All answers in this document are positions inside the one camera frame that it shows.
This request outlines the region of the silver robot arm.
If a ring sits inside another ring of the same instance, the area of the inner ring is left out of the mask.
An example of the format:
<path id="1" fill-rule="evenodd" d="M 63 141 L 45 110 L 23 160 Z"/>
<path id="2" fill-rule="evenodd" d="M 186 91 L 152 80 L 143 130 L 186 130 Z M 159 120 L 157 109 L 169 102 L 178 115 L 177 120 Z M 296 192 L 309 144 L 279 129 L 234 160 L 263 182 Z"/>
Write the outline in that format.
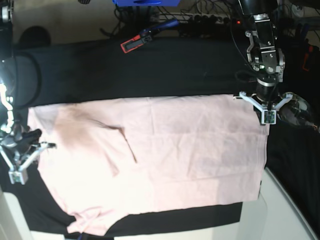
<path id="1" fill-rule="evenodd" d="M 276 47 L 277 27 L 272 13 L 278 8 L 276 0 L 239 0 L 234 10 L 245 19 L 245 36 L 249 39 L 245 64 L 248 70 L 235 73 L 242 83 L 256 83 L 255 100 L 268 109 L 276 105 L 277 85 L 283 79 L 285 57 Z"/>

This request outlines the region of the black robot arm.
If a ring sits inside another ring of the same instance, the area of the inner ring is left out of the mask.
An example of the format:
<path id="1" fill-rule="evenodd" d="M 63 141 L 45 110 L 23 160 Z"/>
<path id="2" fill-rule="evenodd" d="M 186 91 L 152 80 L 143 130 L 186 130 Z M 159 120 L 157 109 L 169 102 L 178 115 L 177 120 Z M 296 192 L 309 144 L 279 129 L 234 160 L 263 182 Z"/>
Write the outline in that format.
<path id="1" fill-rule="evenodd" d="M 0 2 L 0 146 L 13 153 L 23 155 L 37 146 L 41 135 L 39 130 L 29 132 L 24 129 L 18 117 L 18 110 L 28 107 L 41 89 L 41 74 L 37 73 L 37 86 L 34 96 L 24 105 L 15 103 L 18 91 L 18 74 L 11 73 L 10 64 L 17 70 L 17 53 L 13 44 L 14 2 Z"/>

